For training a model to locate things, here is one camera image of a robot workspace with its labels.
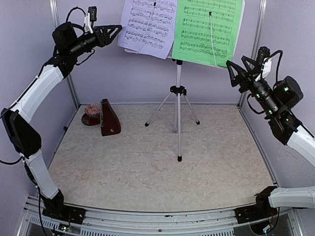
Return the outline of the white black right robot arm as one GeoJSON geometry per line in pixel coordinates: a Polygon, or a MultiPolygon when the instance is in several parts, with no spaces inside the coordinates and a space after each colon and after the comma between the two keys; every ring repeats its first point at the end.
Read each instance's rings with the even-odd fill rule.
{"type": "MultiPolygon", "coordinates": [[[[245,68],[231,61],[226,62],[231,85],[240,86],[239,92],[250,91],[263,108],[274,137],[283,145],[297,151],[312,165],[315,163],[315,137],[292,113],[293,108],[302,98],[303,93],[297,82],[290,76],[277,82],[271,89],[264,80],[271,58],[252,60],[244,58],[245,68]]],[[[315,207],[315,188],[266,188],[258,194],[258,203],[252,206],[252,214],[262,218],[271,208],[315,207]]]]}

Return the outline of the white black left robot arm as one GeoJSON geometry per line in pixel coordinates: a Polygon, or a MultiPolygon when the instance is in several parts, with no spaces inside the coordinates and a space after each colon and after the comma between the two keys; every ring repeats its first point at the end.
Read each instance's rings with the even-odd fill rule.
{"type": "Polygon", "coordinates": [[[121,25],[90,29],[72,22],[59,25],[52,33],[55,43],[53,56],[43,64],[39,74],[14,103],[1,112],[0,117],[20,160],[30,171],[43,199],[51,202],[49,210],[59,219],[69,214],[69,208],[60,201],[63,195],[52,181],[43,160],[41,136],[30,122],[49,93],[79,65],[78,57],[93,52],[95,47],[111,44],[122,29],[121,25]]]}

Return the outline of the white perforated music stand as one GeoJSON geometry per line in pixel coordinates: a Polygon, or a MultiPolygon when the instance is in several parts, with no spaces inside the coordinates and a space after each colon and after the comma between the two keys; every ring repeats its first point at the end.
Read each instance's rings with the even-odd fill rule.
{"type": "Polygon", "coordinates": [[[181,124],[182,124],[181,101],[187,98],[187,90],[181,84],[182,66],[185,61],[182,61],[179,59],[173,59],[171,56],[172,48],[167,58],[172,59],[176,63],[177,72],[176,72],[176,84],[169,89],[169,95],[175,95],[174,118],[171,121],[171,125],[173,126],[174,132],[180,134],[182,131],[181,129],[181,124]]]}

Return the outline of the white sheet music page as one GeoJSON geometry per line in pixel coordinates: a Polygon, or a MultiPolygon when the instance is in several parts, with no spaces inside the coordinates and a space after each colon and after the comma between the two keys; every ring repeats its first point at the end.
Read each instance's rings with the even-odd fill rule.
{"type": "Polygon", "coordinates": [[[166,59],[174,42],[176,0],[126,0],[119,47],[166,59]]]}

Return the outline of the green sheet music page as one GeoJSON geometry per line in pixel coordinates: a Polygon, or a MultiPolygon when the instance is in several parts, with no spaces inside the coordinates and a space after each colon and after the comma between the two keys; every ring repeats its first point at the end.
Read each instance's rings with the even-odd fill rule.
{"type": "Polygon", "coordinates": [[[178,1],[172,58],[225,68],[236,50],[244,10],[243,0],[178,1]]]}

